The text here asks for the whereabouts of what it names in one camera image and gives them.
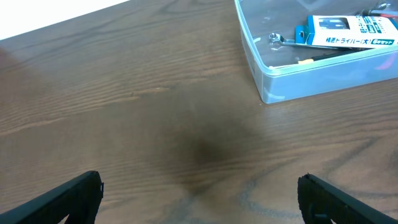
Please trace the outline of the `white teal screwdriver set box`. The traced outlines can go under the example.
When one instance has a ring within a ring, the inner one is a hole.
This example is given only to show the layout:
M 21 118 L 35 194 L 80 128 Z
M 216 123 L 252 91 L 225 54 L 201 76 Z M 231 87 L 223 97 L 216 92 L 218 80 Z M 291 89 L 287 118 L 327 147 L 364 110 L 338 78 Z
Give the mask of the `white teal screwdriver set box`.
M 377 49 L 397 44 L 397 23 L 381 16 L 308 16 L 295 28 L 299 45 Z

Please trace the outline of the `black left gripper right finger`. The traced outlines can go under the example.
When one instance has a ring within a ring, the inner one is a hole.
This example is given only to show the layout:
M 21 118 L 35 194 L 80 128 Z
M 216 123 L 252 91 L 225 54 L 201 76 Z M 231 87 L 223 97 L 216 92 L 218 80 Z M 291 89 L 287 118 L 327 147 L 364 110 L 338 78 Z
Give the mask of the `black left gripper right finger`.
M 305 174 L 297 182 L 298 205 L 306 224 L 397 224 L 397 220 L 319 179 Z

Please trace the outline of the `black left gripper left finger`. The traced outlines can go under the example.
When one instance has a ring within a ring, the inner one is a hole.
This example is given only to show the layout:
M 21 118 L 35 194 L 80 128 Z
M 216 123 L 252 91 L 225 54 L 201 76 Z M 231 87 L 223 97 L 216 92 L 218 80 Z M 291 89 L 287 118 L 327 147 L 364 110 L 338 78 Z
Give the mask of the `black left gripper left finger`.
M 94 224 L 104 194 L 99 172 L 90 170 L 1 214 L 1 223 Z

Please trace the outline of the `silver ring wrench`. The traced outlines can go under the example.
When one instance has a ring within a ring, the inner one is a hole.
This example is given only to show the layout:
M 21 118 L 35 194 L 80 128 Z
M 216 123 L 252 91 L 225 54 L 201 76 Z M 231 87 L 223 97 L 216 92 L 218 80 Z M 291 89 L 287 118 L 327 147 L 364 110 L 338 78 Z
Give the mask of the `silver ring wrench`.
M 280 34 L 271 33 L 269 35 L 269 40 L 271 43 L 279 43 L 281 45 L 295 46 L 295 47 L 310 47 L 317 49 L 336 49 L 337 47 L 327 47 L 327 46 L 318 46 L 318 45 L 308 45 L 308 44 L 298 44 L 294 39 L 285 39 Z

